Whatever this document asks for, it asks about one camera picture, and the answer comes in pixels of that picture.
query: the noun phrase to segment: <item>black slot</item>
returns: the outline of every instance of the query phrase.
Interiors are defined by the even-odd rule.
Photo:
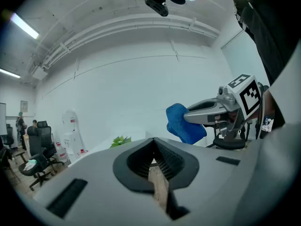
[[[47,209],[58,217],[63,218],[84,190],[87,183],[88,182],[83,179],[74,179]]]
[[[228,157],[224,157],[224,156],[219,156],[218,158],[216,158],[216,160],[227,163],[227,164],[235,165],[235,166],[239,165],[239,163],[240,163],[240,160],[228,158]]]

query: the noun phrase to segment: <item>robotic arm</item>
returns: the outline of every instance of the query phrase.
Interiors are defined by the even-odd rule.
[[[188,107],[190,112],[184,115],[184,119],[189,123],[219,129],[220,135],[213,143],[221,148],[244,148],[245,140],[236,137],[247,119],[260,107],[262,93],[263,88],[258,86],[254,76],[241,74],[227,86],[219,87],[216,98]],[[230,112],[237,113],[235,121],[229,118]]]

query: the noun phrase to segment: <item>white ceiling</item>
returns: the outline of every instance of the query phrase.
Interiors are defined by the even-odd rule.
[[[195,17],[213,30],[221,29],[233,8],[232,0],[196,0],[185,5],[166,3],[170,15],[184,20]],[[33,63],[45,62],[45,56],[53,54],[60,42],[65,43],[103,21],[128,15],[154,17],[151,14],[155,12],[144,0],[26,0],[17,14],[39,32],[39,37],[33,39],[10,22],[1,41],[0,67],[21,75],[23,83],[35,85],[38,81],[29,73]]]

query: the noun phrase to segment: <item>blue cloth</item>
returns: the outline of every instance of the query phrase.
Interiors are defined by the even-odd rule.
[[[174,104],[166,109],[168,124],[167,130],[179,137],[183,143],[194,144],[203,137],[207,132],[202,125],[192,124],[184,119],[184,114],[189,112],[182,104]]]

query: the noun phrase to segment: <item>ceiling light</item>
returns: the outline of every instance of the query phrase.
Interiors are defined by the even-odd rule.
[[[38,37],[38,33],[31,28],[26,22],[24,22],[17,14],[13,14],[10,18],[11,21],[13,21],[16,25],[18,25],[20,28],[22,28],[25,32],[27,32],[30,36],[32,36],[34,39]]]
[[[21,78],[20,75],[17,75],[17,74],[15,74],[15,73],[8,72],[8,71],[6,71],[6,70],[0,69],[0,72],[1,72],[1,73],[5,73],[5,74],[8,74],[8,75],[13,76],[13,77],[16,77],[16,78],[18,78],[18,79]]]

